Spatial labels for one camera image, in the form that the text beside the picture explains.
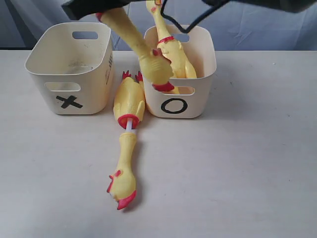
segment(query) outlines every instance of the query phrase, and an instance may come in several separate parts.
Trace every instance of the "black cable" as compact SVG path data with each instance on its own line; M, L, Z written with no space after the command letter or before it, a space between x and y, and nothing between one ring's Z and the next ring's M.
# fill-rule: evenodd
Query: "black cable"
M222 6L226 5L228 2L230 2L230 0L223 0L223 1L219 2L217 5L215 5L214 7L211 7L209 10L205 11L203 14L201 14L199 17L197 17L186 29L184 29L173 17L164 14L164 9L165 9L167 0L164 0L160 13L161 13L163 18L171 21L178 28L178 30L180 30L180 32L182 32L184 34L188 34L202 20L204 20L206 17L208 17L213 12L217 11Z

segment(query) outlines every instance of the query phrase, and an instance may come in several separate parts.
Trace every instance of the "basket handle hole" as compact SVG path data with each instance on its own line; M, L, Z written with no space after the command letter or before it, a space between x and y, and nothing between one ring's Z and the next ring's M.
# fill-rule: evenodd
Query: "basket handle hole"
M172 34L172 36L182 43L189 42L189 35L187 34Z
M98 39L98 33L95 31L74 31L73 38L75 40L96 40Z
M193 87L177 87L179 91L179 96L191 96L195 93L195 89Z
M60 83L60 82L47 82L44 84L51 92L78 92L80 85L78 83Z

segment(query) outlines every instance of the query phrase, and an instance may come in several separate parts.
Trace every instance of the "rubber chicken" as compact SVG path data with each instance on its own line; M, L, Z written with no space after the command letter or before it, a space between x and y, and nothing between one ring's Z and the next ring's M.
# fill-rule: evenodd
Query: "rubber chicken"
M117 33L139 57L140 69L144 76L160 92L174 90L169 82L173 76L171 61L165 58L161 49L151 49L142 34L133 25L123 8L114 8L97 13L97 19Z
M145 95L143 82L137 83L129 74L122 75L122 83L114 98L113 113L118 123L126 129L120 136L120 157L115 172L110 175L111 183L107 192L118 202L117 210L121 210L136 196L136 180L131 169L132 154L137 136L132 132L143 120Z
M196 71L189 62L182 43L176 40L167 30L165 21L160 13L160 0L148 0L146 6L154 18L158 32L158 48L171 61L173 78L197 78Z

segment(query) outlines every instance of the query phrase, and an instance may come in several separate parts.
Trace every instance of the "table surface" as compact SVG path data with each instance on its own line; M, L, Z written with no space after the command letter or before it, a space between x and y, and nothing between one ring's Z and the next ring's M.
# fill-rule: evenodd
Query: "table surface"
M106 193L123 132L111 102L55 115L29 53L0 52L0 237L317 237L317 52L217 52L203 115L145 115L124 211ZM114 64L114 87L138 70L132 52Z

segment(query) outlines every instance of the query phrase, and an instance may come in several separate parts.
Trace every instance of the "black o symbol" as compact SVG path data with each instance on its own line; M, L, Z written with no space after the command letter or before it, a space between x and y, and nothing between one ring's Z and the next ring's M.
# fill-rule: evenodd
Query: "black o symbol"
M175 112L167 110L166 109L167 104L169 104L172 101L181 101L183 103L183 108L181 110L175 111ZM187 102L184 99L181 99L181 98L170 98L170 99L166 100L165 102L163 102L162 106L160 108L161 108L161 110L163 112L168 113L168 114L180 114L180 113L183 113L184 111L186 111L186 109L188 108L188 104L187 104Z

